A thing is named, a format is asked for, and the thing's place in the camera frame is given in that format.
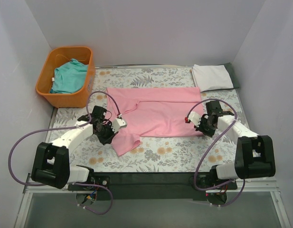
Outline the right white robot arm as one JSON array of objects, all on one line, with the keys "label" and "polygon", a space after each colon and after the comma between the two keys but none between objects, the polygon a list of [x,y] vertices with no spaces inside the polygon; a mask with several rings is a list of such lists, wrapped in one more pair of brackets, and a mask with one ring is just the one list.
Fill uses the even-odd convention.
[{"label": "right white robot arm", "polygon": [[[259,135],[242,123],[237,118],[234,109],[224,111],[221,107],[223,100],[206,99],[207,112],[203,115],[190,109],[185,122],[193,123],[196,131],[212,137],[216,130],[221,134],[213,141],[206,150],[197,165],[193,176],[193,186],[197,190],[213,190],[222,188],[237,179],[254,179],[273,177],[276,173],[273,140],[268,135]],[[213,166],[209,172],[208,188],[198,186],[197,176],[202,161],[216,142],[227,135],[236,144],[235,160],[222,165]]]}]

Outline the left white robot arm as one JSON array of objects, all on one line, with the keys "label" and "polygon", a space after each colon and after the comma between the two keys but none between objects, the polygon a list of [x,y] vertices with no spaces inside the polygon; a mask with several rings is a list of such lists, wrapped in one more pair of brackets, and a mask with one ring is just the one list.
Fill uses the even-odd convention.
[{"label": "left white robot arm", "polygon": [[95,106],[91,115],[81,116],[76,127],[67,131],[52,142],[42,142],[37,146],[32,167],[31,178],[35,182],[57,189],[67,184],[78,182],[85,190],[95,186],[94,170],[85,166],[70,165],[70,153],[85,139],[95,135],[103,145],[110,144],[117,132],[113,131],[113,123],[106,119],[108,110]]}]

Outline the pink t shirt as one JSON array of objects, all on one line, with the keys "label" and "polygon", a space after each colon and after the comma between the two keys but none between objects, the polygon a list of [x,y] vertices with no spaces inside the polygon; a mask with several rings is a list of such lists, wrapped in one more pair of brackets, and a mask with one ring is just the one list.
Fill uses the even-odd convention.
[{"label": "pink t shirt", "polygon": [[127,122],[112,140],[121,156],[140,145],[142,137],[199,136],[192,124],[185,123],[188,111],[200,102],[198,87],[108,88],[107,110]]}]

